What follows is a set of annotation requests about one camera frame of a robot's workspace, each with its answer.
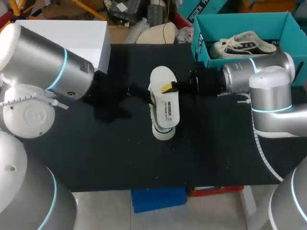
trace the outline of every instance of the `black and white sneaker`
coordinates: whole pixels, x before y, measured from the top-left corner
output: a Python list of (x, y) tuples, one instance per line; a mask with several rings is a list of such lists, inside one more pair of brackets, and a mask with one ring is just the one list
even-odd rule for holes
[(276, 46), (261, 40), (254, 31), (247, 31), (214, 43), (210, 50), (213, 59), (254, 58), (276, 52)]

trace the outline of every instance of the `blue plastic crate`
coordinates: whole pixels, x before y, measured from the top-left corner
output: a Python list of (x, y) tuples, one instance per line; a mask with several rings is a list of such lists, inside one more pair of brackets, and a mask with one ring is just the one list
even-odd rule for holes
[(135, 213), (185, 204), (185, 188), (137, 189), (131, 190)]

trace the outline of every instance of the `red crate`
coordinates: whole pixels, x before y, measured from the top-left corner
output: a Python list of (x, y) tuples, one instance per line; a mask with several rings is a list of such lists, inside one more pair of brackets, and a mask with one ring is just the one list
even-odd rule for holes
[(210, 196), (210, 195), (216, 195), (216, 194), (224, 194), (224, 193), (233, 193), (237, 191), (241, 191), (244, 189), (244, 186), (230, 186), (230, 187), (222, 187), (218, 189), (202, 189), (202, 190), (194, 190), (191, 189), (191, 195), (193, 197), (199, 197), (199, 196)]

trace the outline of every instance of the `teal cardboard box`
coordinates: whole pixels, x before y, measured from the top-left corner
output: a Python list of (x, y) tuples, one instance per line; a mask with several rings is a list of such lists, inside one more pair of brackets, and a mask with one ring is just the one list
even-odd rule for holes
[(250, 30), (255, 31), (262, 40), (279, 45), (283, 52), (291, 55), (296, 68), (292, 85), (303, 86), (307, 79), (307, 36), (288, 12), (197, 16), (191, 45), (195, 60), (203, 61), (209, 68), (221, 68), (228, 62), (243, 60), (210, 59), (208, 51), (214, 42)]
[(296, 18), (297, 24), (301, 27), (302, 31), (307, 34), (307, 18)]
[(227, 0), (184, 0), (178, 11), (190, 23), (199, 14), (214, 14), (225, 6)]

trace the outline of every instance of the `white box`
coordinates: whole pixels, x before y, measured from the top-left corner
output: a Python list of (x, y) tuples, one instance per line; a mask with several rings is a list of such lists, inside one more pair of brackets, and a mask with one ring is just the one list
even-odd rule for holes
[(95, 70), (107, 73), (111, 52), (107, 22), (18, 20), (16, 23), (92, 62)]

